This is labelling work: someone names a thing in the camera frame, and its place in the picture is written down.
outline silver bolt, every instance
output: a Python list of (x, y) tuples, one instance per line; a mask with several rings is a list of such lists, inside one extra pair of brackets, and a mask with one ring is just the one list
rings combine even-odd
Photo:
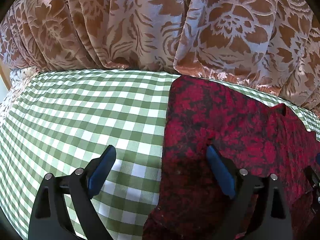
[(270, 178), (271, 178), (272, 180), (277, 180), (277, 179), (278, 179), (278, 176), (277, 176), (276, 174), (272, 173), (272, 174), (270, 175)]
[(82, 168), (78, 168), (78, 169), (76, 169), (76, 171), (75, 171), (75, 174), (76, 175), (81, 175), (83, 173), (83, 169)]
[(248, 171), (246, 169), (241, 169), (239, 172), (242, 176), (248, 175)]
[(51, 173), (47, 173), (47, 174), (44, 176), (44, 178), (45, 178), (46, 180), (49, 180), (49, 179), (52, 178), (52, 174), (51, 174)]

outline gingham cloth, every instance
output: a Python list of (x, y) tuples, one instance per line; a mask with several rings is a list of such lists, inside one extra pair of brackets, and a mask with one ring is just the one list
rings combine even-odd
[[(22, 238), (28, 238), (44, 175), (68, 175), (111, 144), (117, 160), (92, 203), (114, 239), (141, 239), (158, 202), (168, 94), (176, 78), (122, 70), (49, 72), (33, 78), (0, 128), (0, 204)], [(320, 121), (310, 111), (221, 83), (268, 106), (287, 104), (320, 140)], [(71, 198), (65, 199), (75, 231), (84, 238)]]

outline brown floral curtain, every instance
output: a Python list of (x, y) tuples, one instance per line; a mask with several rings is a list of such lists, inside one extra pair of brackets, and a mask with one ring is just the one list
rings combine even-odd
[(320, 109), (320, 30), (305, 0), (16, 0), (11, 69), (131, 68), (250, 86)]

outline white wall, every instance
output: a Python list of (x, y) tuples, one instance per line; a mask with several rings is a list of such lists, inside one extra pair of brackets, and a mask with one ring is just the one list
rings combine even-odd
[(8, 93), (7, 87), (5, 86), (2, 80), (2, 77), (0, 76), (0, 102), (3, 101), (7, 93)]

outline red and black fabric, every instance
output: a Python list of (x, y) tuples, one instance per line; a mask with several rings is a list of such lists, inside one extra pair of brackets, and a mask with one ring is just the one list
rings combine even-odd
[(268, 107), (224, 85), (181, 76), (171, 86), (164, 132), (158, 206), (143, 240), (201, 239), (214, 232), (230, 205), (206, 160), (218, 152), (253, 175), (278, 175), (295, 233), (312, 219), (303, 169), (319, 170), (320, 142), (284, 104)]

